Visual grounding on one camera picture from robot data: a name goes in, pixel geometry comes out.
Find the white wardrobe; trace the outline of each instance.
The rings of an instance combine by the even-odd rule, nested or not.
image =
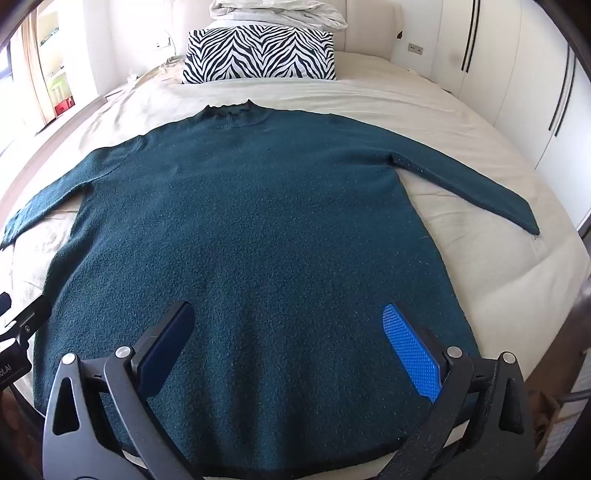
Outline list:
[[[581,227],[591,212],[591,82],[534,0],[441,0],[429,78],[500,130]]]

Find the sweater sleeve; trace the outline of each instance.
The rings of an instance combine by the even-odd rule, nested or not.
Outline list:
[[[473,205],[519,225],[533,235],[540,229],[530,205],[519,195],[447,155],[398,135],[394,166],[449,190]]]
[[[92,151],[72,170],[37,193],[7,222],[0,249],[13,243],[59,204],[116,170],[132,150],[132,146],[122,144]]]

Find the metal screw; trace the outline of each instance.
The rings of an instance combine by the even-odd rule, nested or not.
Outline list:
[[[67,353],[61,359],[65,365],[70,365],[74,360],[76,360],[76,356],[73,353]]]
[[[115,356],[117,358],[126,358],[127,356],[129,356],[130,353],[131,353],[131,348],[129,348],[128,346],[120,346],[115,351]]]
[[[517,361],[515,355],[513,355],[511,352],[503,353],[503,360],[508,364],[514,364]]]
[[[447,349],[447,354],[452,358],[460,358],[462,356],[462,350],[457,346],[451,346]]]

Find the dark green knit sweater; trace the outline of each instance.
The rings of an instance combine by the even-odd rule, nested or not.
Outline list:
[[[85,194],[47,276],[37,407],[66,352],[108,355],[187,300],[195,331],[151,406],[201,474],[297,476],[395,449],[428,400],[384,335],[384,306],[402,302],[444,344],[477,352],[395,166],[539,233],[515,193],[336,115],[207,107],[89,154],[2,241]]]

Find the textured blue pad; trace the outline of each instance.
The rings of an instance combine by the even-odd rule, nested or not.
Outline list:
[[[170,321],[138,366],[137,390],[140,398],[147,399],[160,393],[194,327],[195,311],[187,303]]]
[[[382,322],[390,345],[404,365],[419,395],[435,402],[441,391],[439,366],[394,305],[384,308]]]

